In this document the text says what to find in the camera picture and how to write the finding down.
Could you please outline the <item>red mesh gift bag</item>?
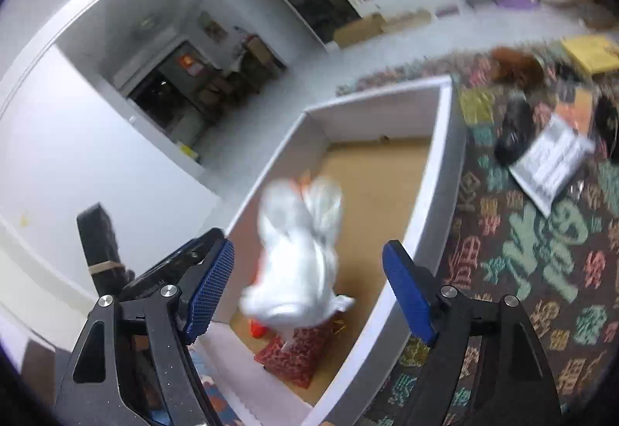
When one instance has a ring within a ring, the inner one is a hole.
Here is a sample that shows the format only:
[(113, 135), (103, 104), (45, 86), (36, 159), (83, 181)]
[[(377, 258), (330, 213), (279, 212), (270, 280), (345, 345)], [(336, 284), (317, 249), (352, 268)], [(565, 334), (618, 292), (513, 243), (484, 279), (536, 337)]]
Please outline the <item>red mesh gift bag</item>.
[(298, 328), (291, 341), (275, 336), (254, 356), (254, 361), (280, 380), (308, 389), (320, 360), (330, 343), (333, 323)]

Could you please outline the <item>white towel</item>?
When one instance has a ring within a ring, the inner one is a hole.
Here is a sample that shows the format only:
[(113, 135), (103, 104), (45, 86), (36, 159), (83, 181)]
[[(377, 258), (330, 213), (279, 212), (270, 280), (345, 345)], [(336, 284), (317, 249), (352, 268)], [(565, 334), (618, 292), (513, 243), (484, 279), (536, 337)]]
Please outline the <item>white towel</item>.
[(275, 331), (285, 347), (294, 343), (296, 331), (320, 327), (356, 303), (335, 292), (343, 212), (343, 190), (328, 176), (306, 183), (277, 179), (262, 191), (257, 216), (262, 253), (239, 311)]

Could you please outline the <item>orange fish plush toy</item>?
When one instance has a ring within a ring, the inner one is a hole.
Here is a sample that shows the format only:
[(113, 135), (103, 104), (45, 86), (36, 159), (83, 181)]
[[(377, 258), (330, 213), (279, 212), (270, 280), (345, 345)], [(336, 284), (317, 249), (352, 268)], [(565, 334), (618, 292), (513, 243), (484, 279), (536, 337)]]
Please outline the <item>orange fish plush toy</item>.
[[(297, 179), (294, 179), (293, 182), (297, 191), (302, 193), (311, 183), (311, 173), (307, 170), (305, 173), (302, 173), (301, 176), (298, 176)], [(266, 327), (255, 319), (249, 319), (248, 324), (251, 337), (254, 339), (262, 339), (271, 331), (269, 327)]]

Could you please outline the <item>patterned woven tablecloth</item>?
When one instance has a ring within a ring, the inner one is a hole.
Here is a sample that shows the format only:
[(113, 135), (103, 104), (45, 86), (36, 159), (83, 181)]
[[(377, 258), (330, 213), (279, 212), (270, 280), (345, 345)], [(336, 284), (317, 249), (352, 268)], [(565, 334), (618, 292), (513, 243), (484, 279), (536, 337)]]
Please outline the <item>patterned woven tablecloth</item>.
[[(439, 277), (494, 301), (516, 295), (554, 376), (561, 409), (575, 425), (618, 421), (618, 77), (588, 77), (561, 43), (511, 48), (533, 54), (544, 82), (522, 90), (491, 79), (490, 51), (453, 52), (370, 74), (362, 92), (449, 75), (467, 125), (457, 207)], [(544, 217), (494, 156), (510, 97), (524, 94), (536, 131), (552, 114), (584, 125), (595, 142)]]

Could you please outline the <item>grey printed mailer package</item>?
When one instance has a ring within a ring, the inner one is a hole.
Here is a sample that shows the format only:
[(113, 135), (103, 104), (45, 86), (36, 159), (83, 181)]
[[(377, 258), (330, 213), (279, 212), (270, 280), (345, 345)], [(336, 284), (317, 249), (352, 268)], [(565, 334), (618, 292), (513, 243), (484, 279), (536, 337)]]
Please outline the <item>grey printed mailer package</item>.
[(566, 120), (552, 114), (525, 153), (509, 171), (544, 217), (549, 217), (557, 195), (575, 176), (595, 143), (577, 133)]

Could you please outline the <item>white cardboard box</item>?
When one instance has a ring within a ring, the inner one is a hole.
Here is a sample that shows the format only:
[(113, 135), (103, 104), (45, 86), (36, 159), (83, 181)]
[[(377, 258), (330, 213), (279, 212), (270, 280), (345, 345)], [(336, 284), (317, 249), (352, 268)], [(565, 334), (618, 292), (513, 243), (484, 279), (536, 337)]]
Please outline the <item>white cardboard box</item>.
[[(227, 235), (235, 268), (197, 349), (234, 413), (247, 425), (351, 425), (383, 385), (409, 330), (382, 267), (400, 241), (439, 268), (465, 158), (467, 128), (449, 76), (406, 81), (309, 108), (296, 121), (243, 201)], [(237, 309), (261, 252), (257, 212), (263, 188), (280, 178), (330, 176), (342, 187), (336, 290), (355, 298), (345, 327), (308, 388), (286, 384), (255, 359)]]

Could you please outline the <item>black plastic bag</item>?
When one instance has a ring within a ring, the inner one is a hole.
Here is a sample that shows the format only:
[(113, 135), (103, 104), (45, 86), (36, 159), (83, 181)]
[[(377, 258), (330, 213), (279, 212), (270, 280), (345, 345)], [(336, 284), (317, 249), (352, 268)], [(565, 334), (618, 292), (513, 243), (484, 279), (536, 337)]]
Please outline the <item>black plastic bag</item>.
[(501, 166), (508, 167), (516, 163), (527, 151), (536, 134), (533, 108), (524, 94), (510, 97), (501, 133), (494, 146), (494, 156)]

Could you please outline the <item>brown knit cloth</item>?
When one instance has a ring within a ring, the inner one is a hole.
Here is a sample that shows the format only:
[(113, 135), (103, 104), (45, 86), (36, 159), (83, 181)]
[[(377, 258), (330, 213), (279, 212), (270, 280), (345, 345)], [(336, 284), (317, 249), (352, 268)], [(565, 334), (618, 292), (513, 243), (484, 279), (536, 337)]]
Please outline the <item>brown knit cloth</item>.
[(524, 91), (544, 82), (544, 69), (533, 54), (498, 47), (490, 51), (490, 57), (495, 82), (511, 82)]

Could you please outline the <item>yellow flat box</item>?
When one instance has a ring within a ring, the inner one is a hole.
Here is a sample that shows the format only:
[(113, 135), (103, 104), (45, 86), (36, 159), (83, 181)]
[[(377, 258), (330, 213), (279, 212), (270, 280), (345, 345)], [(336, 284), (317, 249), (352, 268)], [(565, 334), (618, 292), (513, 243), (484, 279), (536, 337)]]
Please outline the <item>yellow flat box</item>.
[(616, 72), (619, 68), (618, 45), (605, 35), (564, 38), (561, 45), (585, 75)]

